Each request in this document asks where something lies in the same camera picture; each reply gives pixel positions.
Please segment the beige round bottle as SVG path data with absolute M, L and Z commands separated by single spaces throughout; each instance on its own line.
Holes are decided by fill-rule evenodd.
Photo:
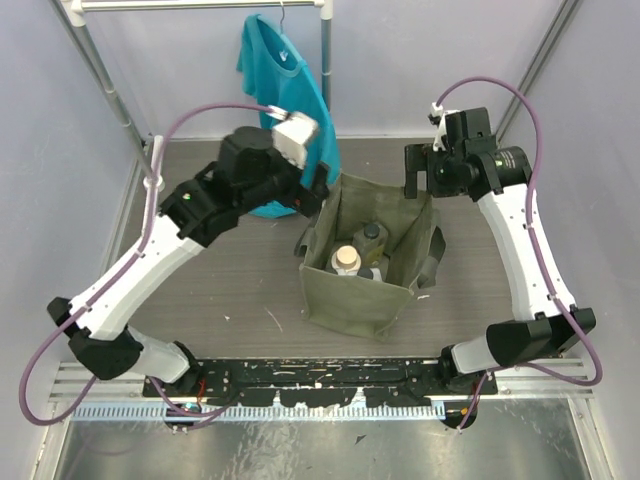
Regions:
M 330 266 L 338 275 L 352 276 L 360 270 L 362 260 L 355 247 L 344 245 L 332 254 Z

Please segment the clear bottle black cap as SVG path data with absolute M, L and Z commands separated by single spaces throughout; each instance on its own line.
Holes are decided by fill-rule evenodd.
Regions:
M 372 266 L 381 260 L 388 240 L 388 230 L 379 222 L 371 222 L 358 230 L 352 239 L 362 264 Z

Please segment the olive canvas bag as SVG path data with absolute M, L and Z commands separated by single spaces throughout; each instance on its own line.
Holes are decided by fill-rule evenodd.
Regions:
M 377 222 L 389 232 L 381 280 L 327 270 L 331 254 Z M 446 249 L 440 212 L 425 191 L 342 173 L 296 246 L 306 320 L 345 335 L 383 340 L 419 290 L 435 285 Z

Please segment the white bottle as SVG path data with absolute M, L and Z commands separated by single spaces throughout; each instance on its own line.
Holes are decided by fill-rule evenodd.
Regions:
M 357 276 L 378 282 L 384 281 L 381 270 L 376 267 L 362 267 L 358 270 Z

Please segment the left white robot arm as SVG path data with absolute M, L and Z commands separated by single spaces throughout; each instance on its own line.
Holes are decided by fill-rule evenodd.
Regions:
M 47 312 L 74 357 L 96 378 L 136 372 L 164 381 L 178 396 L 194 393 L 200 372 L 180 342 L 162 342 L 130 327 L 147 298 L 179 267 L 202 253 L 240 218 L 272 201 L 306 217 L 328 195 L 329 168 L 303 171 L 273 149 L 222 155 L 180 183 L 149 216 L 152 225 L 92 286 L 73 298 L 55 297 Z

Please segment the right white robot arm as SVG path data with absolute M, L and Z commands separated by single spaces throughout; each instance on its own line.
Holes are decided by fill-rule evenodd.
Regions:
M 494 235 L 507 275 L 513 317 L 494 323 L 480 337 L 442 349 L 438 379 L 459 394 L 474 374 L 534 366 L 586 340 L 596 325 L 592 309 L 577 306 L 556 266 L 542 227 L 532 173 L 519 147 L 469 155 L 437 151 L 430 144 L 404 149 L 408 198 L 418 193 L 418 175 L 426 174 L 427 192 L 436 198 L 467 196 L 479 208 Z

